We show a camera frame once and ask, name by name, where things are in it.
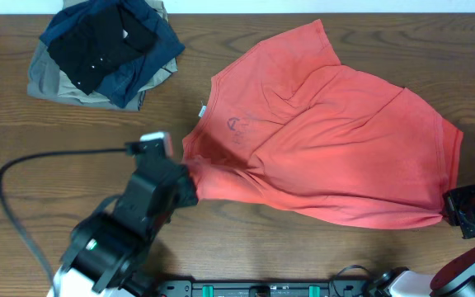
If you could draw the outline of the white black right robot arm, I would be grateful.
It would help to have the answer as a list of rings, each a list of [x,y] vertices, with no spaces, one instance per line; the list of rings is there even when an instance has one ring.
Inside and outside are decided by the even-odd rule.
[[[447,220],[460,227],[464,239],[475,238],[475,185],[447,191]],[[418,274],[400,267],[368,285],[366,296],[475,296],[475,247],[446,264],[435,275]]]

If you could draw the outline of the navy blue folded garment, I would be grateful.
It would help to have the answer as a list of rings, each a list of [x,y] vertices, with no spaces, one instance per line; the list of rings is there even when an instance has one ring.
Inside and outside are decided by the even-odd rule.
[[[91,0],[65,8],[54,16],[45,32],[40,36],[40,40],[47,46],[48,52],[52,40],[73,28],[85,16],[96,14],[115,4],[126,8],[144,26],[157,34],[158,41],[152,49],[143,56],[122,64],[118,70],[105,76],[99,87],[89,95],[76,88],[67,75],[60,71],[78,92],[86,96],[98,93],[116,106],[124,107],[128,104],[129,99],[133,98],[149,83],[150,79],[158,74],[158,71],[163,70],[166,64],[185,48],[168,22],[144,0]]]

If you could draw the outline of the black mounting rail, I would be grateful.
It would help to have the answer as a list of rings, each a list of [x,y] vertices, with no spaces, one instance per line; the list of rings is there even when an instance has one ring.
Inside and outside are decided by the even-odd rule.
[[[156,297],[355,297],[364,296],[366,280],[325,282],[201,282],[170,280],[159,285]]]

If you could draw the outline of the red orange t-shirt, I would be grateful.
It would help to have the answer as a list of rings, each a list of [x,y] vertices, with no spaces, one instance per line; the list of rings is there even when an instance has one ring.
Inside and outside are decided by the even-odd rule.
[[[342,64],[313,21],[213,76],[183,160],[202,200],[416,229],[442,220],[462,140],[414,92]]]

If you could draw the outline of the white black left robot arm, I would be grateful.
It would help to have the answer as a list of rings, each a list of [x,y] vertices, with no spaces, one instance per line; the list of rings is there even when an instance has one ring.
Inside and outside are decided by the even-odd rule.
[[[61,271],[81,273],[92,282],[92,293],[124,289],[150,296],[153,280],[139,268],[173,212],[198,201],[186,166],[169,158],[137,157],[125,192],[105,198],[71,232]]]

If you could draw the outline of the black folded shirt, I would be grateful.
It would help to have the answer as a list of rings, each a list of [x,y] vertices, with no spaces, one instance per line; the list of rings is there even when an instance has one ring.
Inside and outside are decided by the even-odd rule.
[[[72,84],[89,95],[105,76],[149,52],[157,41],[156,33],[115,4],[85,16],[52,40],[48,52]]]

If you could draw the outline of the grey khaki folded garment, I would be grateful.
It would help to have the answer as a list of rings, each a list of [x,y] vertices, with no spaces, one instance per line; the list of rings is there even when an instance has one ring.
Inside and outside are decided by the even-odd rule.
[[[144,1],[168,22],[168,15],[163,2],[153,0]],[[66,1],[63,4],[63,9],[83,2],[85,1]],[[59,66],[52,58],[50,58],[49,53],[47,52],[47,46],[40,40],[40,43],[35,49],[28,70],[29,82],[27,85],[27,93],[32,97],[76,106],[139,111],[143,105],[146,92],[163,83],[177,71],[176,58],[177,56],[168,62],[163,70],[158,71],[156,76],[150,79],[150,81],[138,93],[136,93],[133,98],[128,100],[126,106],[118,107],[101,94],[94,93],[90,96],[86,96],[78,92],[78,90],[70,84],[67,77],[60,71]]]

